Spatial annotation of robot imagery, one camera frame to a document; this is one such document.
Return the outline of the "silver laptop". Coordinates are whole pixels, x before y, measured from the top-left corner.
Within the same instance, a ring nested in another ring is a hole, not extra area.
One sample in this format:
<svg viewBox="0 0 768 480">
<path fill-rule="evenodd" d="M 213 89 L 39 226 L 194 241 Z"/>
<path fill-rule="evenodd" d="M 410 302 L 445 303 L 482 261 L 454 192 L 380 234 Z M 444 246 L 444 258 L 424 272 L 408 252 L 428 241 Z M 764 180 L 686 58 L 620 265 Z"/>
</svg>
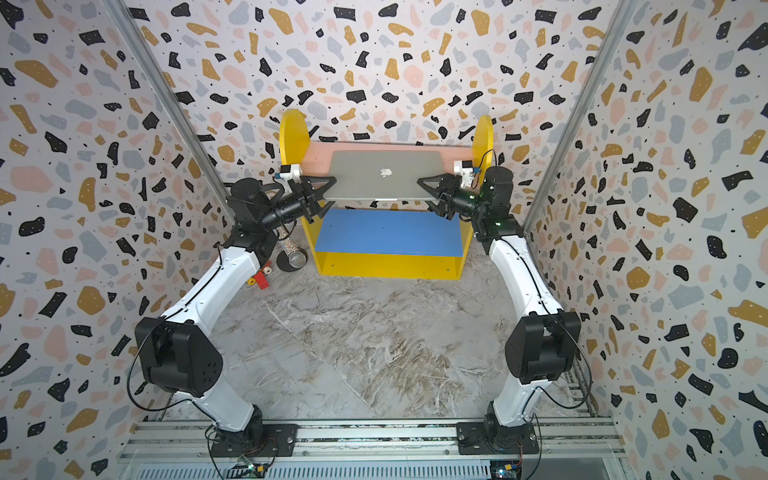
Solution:
<svg viewBox="0 0 768 480">
<path fill-rule="evenodd" d="M 337 151 L 329 170 L 336 183 L 324 197 L 331 201 L 429 200 L 431 196 L 417 180 L 444 172 L 441 155 L 433 151 Z"/>
</svg>

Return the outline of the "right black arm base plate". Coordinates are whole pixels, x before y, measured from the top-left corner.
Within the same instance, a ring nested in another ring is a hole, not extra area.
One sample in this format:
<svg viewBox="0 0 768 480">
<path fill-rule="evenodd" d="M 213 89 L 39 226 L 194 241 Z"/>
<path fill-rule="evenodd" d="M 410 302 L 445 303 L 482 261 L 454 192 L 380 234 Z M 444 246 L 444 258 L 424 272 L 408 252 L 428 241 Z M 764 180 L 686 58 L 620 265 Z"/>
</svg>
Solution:
<svg viewBox="0 0 768 480">
<path fill-rule="evenodd" d="M 504 427 L 494 422 L 460 422 L 456 424 L 461 455 L 536 455 L 540 451 L 538 436 L 530 423 Z"/>
</svg>

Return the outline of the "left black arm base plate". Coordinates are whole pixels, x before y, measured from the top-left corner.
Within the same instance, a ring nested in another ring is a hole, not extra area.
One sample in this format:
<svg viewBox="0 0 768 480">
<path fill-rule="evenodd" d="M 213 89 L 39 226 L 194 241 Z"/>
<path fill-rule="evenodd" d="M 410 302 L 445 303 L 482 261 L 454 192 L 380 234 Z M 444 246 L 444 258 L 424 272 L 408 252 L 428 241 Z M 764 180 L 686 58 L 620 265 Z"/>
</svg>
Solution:
<svg viewBox="0 0 768 480">
<path fill-rule="evenodd" d="M 211 453 L 214 458 L 291 457 L 298 430 L 298 424 L 268 423 L 241 432 L 217 431 Z"/>
</svg>

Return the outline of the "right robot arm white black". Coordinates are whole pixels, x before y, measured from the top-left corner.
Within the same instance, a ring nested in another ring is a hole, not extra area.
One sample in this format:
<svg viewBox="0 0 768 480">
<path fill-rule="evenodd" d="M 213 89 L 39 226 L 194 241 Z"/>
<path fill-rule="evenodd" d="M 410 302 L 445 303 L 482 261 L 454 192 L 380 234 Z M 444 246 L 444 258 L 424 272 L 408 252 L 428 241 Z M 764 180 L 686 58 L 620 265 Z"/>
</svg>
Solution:
<svg viewBox="0 0 768 480">
<path fill-rule="evenodd" d="M 430 211 L 471 224 L 512 299 L 516 324 L 504 347 L 509 376 L 486 415 L 488 437 L 510 435 L 530 424 L 547 386 L 572 368 L 580 352 L 580 317 L 562 308 L 534 265 L 511 213 L 511 171 L 488 168 L 477 192 L 462 188 L 457 174 L 422 177 L 417 184 L 433 198 Z"/>
</svg>

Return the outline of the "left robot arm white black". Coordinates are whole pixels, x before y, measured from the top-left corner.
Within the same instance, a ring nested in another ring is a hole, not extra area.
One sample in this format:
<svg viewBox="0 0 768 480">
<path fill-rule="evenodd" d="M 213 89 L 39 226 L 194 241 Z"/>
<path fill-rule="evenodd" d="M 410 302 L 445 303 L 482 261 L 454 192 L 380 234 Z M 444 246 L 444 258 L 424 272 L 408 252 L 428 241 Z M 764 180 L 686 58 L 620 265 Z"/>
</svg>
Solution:
<svg viewBox="0 0 768 480">
<path fill-rule="evenodd" d="M 270 259 L 279 229 L 323 217 L 331 207 L 324 195 L 335 183 L 333 177 L 302 175 L 286 184 L 244 178 L 231 185 L 227 204 L 234 226 L 214 263 L 178 302 L 135 328 L 135 362 L 145 382 L 192 403 L 220 432 L 255 436 L 257 408 L 224 377 L 211 334 L 242 285 Z"/>
</svg>

